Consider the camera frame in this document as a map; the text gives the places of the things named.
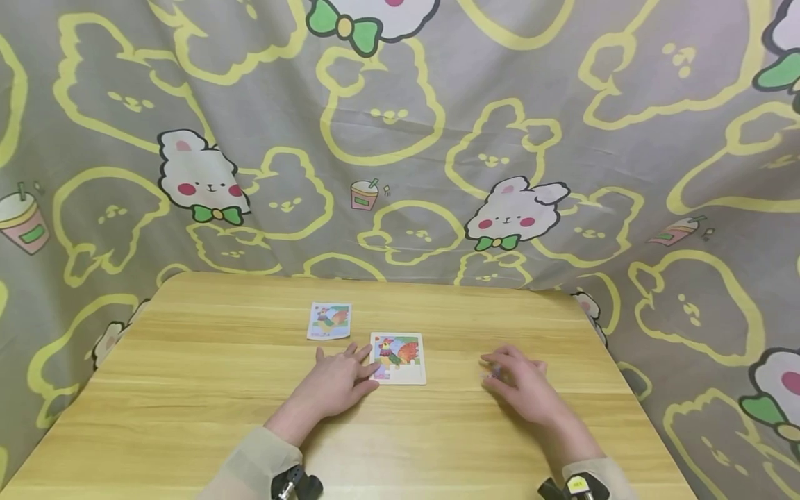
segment left hand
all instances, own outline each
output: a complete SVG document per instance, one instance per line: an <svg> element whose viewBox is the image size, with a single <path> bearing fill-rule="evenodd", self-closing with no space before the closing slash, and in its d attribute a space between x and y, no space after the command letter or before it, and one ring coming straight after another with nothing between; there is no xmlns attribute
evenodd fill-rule
<svg viewBox="0 0 800 500"><path fill-rule="evenodd" d="M343 353L325 356L317 347L317 365L300 382L289 400L302 402L320 420L349 410L370 392L380 387L377 380L367 380L381 363L363 366L372 346L352 342Z"/></svg>
<svg viewBox="0 0 800 500"><path fill-rule="evenodd" d="M289 444L300 446L323 418L349 410L379 388L378 381L367 379L380 362L362 365L372 346L356 352L357 348L352 342L344 352L325 356L317 347L317 364L264 427Z"/></svg>

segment right hand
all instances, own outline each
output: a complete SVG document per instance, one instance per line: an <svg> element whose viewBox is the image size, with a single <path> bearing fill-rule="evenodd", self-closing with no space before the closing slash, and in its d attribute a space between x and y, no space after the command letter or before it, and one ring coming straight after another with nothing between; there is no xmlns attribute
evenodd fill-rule
<svg viewBox="0 0 800 500"><path fill-rule="evenodd" d="M481 355L483 361L497 363L509 383L487 377L483 385L505 399L519 415L535 424L552 426L571 410L547 381L547 363L525 357L514 346L500 346L492 354Z"/></svg>

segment hand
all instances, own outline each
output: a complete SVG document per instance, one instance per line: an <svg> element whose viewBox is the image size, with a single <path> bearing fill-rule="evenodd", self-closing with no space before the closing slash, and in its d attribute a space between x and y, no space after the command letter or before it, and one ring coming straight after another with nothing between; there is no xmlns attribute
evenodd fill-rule
<svg viewBox="0 0 800 500"><path fill-rule="evenodd" d="M378 381L367 379L380 362L361 364L372 346L364 346L359 352L357 348L352 342L344 352L325 356L318 347L317 364L264 427L289 444L300 446L323 418L349 410L379 388Z"/></svg>
<svg viewBox="0 0 800 500"><path fill-rule="evenodd" d="M484 361L497 363L509 383L498 378L484 378L483 385L505 399L528 422L552 426L571 410L547 381L547 363L525 357L514 346L501 346L492 354L481 356Z"/></svg>

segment rooster picture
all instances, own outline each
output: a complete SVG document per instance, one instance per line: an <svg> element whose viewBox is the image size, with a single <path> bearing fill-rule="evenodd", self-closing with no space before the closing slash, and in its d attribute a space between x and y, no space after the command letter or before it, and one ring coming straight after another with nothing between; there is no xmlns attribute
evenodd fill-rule
<svg viewBox="0 0 800 500"><path fill-rule="evenodd" d="M398 337L384 338L383 342L380 344L380 361L387 370L392 366L399 368L400 365L419 363L419 348L416 339L413 339L413 342L403 344L400 349L398 349L397 353L393 352L391 349L392 342L395 340L402 341L403 339Z"/></svg>
<svg viewBox="0 0 800 500"><path fill-rule="evenodd" d="M331 310L335 311L333 315L329 314ZM337 326L346 326L347 313L346 307L323 307L317 314L317 326L326 334Z"/></svg>

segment picture card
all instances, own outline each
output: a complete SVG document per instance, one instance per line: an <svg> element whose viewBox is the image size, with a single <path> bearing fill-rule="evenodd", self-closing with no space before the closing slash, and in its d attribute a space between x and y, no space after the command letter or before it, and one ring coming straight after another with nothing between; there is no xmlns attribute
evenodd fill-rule
<svg viewBox="0 0 800 500"><path fill-rule="evenodd" d="M370 377L381 384L424 386L425 354L420 334L373 332L370 363L380 361L378 371Z"/></svg>
<svg viewBox="0 0 800 500"><path fill-rule="evenodd" d="M311 304L311 316L308 321L310 340L335 340L350 336L350 324L353 321L352 304L332 302L314 302Z"/></svg>

